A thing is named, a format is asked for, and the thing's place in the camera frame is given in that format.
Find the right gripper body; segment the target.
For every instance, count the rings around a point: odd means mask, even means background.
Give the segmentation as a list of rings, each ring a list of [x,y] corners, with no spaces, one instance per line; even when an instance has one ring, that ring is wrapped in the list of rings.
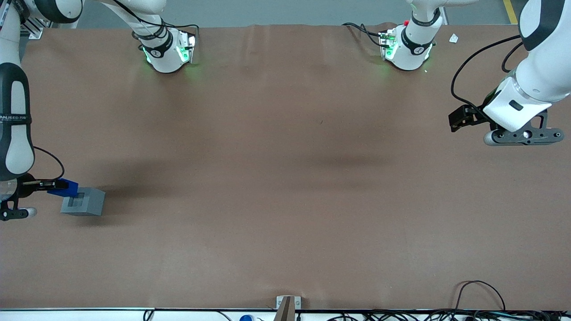
[[[25,173],[21,177],[9,181],[0,182],[0,201],[17,202],[21,198],[26,198],[34,192],[35,177],[30,173]]]

